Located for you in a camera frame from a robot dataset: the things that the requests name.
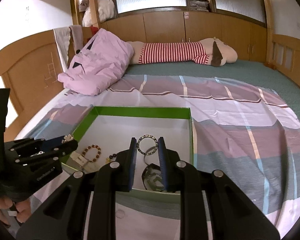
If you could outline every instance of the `brown ear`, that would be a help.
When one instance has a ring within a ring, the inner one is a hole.
[[[212,46],[212,60],[211,60],[211,66],[219,67],[221,65],[221,60],[223,59],[223,56],[218,48],[217,43],[214,41]]]

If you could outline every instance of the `white towel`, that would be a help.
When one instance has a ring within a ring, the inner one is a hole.
[[[68,49],[70,45],[70,28],[62,27],[53,29],[54,38],[57,43],[59,57],[63,72],[68,69]]]
[[[70,26],[73,43],[74,43],[74,51],[76,52],[78,49],[81,50],[83,48],[83,34],[82,34],[82,26],[81,25],[71,25]]]

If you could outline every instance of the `wall switch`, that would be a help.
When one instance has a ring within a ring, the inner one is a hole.
[[[297,29],[300,31],[300,21],[297,22]]]

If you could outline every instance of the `wooden cabinet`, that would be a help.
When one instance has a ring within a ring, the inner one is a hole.
[[[143,20],[146,42],[182,42],[182,39],[186,41],[183,11],[144,13]]]
[[[232,47],[238,59],[250,57],[250,22],[235,17],[221,15],[222,41]]]
[[[221,15],[209,12],[184,12],[186,41],[200,41],[221,36]]]
[[[267,29],[254,24],[251,24],[251,41],[250,41],[250,60],[265,62],[267,54]]]
[[[146,41],[145,25],[142,14],[134,14],[107,21],[108,31],[123,41]]]

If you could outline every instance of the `green mattress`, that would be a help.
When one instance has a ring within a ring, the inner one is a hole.
[[[236,63],[225,64],[222,67],[200,65],[191,61],[131,65],[126,74],[232,78],[254,86],[270,88],[286,101],[300,121],[300,87],[279,71],[265,67],[259,62],[237,60]]]

